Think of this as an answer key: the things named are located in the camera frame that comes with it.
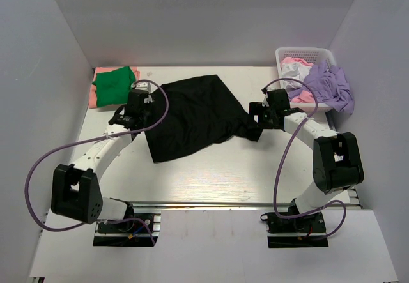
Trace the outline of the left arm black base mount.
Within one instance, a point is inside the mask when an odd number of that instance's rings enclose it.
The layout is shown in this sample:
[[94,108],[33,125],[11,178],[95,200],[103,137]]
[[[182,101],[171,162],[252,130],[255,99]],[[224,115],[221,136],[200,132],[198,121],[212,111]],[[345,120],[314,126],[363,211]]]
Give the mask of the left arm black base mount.
[[[125,218],[136,217],[141,219],[150,229],[152,233],[159,231],[160,214],[153,213],[150,210],[138,210],[133,206],[129,206],[125,213]],[[139,234],[147,233],[143,224],[137,220],[123,222],[120,224],[105,224],[97,225],[96,232],[100,234]]]

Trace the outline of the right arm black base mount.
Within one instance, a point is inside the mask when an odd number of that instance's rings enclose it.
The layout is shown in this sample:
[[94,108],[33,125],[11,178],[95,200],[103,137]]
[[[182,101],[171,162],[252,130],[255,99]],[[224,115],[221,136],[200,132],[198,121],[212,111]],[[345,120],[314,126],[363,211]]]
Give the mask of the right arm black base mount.
[[324,233],[326,226],[322,213],[313,213],[294,219],[279,218],[274,212],[264,213],[260,220],[267,224],[267,231],[277,233]]

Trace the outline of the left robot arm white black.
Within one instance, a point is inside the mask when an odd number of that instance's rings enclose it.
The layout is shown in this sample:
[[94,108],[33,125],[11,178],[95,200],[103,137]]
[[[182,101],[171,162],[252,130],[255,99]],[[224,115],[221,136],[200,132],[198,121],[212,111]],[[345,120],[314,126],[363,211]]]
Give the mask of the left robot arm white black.
[[112,220],[120,231],[129,231],[135,215],[129,203],[102,196],[100,179],[114,159],[137,136],[131,130],[145,127],[147,106],[152,103],[149,82],[133,83],[127,104],[118,107],[105,129],[106,136],[70,165],[58,165],[53,174],[51,210],[57,215],[92,224]]

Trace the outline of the black t shirt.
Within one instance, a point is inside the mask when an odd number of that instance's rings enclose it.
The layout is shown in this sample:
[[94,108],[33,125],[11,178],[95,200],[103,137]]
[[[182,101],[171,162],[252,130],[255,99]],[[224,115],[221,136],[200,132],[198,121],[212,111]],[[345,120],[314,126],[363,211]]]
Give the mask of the black t shirt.
[[232,136],[258,141],[262,129],[218,75],[163,84],[148,105],[145,133],[154,163],[189,156]]

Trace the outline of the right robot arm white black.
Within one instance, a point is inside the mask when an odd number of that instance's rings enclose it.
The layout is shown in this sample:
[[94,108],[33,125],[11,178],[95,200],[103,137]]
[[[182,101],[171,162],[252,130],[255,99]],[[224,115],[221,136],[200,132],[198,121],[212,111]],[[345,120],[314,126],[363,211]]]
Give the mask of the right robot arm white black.
[[[364,170],[357,138],[350,132],[338,133],[326,129],[313,120],[312,114],[291,108],[285,89],[264,90],[263,102],[249,104],[250,117],[258,117],[262,129],[282,130],[291,138],[279,162],[274,183],[273,205],[275,214],[288,220],[296,231],[311,225],[311,214],[320,212],[332,203],[341,203],[334,197],[364,180]],[[313,151],[313,181],[291,205],[293,210],[282,215],[277,209],[279,178],[292,142],[298,139]]]

